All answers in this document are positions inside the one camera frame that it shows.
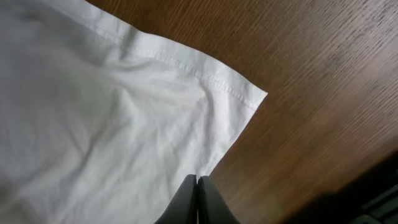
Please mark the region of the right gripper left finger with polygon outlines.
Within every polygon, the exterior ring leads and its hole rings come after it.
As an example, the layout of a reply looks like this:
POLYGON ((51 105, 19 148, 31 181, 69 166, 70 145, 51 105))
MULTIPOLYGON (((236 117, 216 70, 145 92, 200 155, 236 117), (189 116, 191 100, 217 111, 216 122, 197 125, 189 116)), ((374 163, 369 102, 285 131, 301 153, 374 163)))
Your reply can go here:
POLYGON ((196 222, 197 177, 189 174, 155 224, 195 224, 196 222))

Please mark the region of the white printed t-shirt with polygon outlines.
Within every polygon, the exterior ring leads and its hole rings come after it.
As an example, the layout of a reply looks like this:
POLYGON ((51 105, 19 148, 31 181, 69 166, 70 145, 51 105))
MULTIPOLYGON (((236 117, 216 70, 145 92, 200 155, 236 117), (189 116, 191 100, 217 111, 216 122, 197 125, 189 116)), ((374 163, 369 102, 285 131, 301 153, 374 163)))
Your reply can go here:
POLYGON ((1 222, 154 223, 265 97, 86 1, 2 1, 1 222))

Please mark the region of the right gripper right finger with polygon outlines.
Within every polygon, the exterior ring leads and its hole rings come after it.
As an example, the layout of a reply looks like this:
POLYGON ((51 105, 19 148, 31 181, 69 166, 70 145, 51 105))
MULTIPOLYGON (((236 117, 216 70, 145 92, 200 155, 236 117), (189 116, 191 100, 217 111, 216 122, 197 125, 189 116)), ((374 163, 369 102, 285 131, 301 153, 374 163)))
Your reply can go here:
POLYGON ((198 180, 199 224, 240 224, 209 176, 198 180))

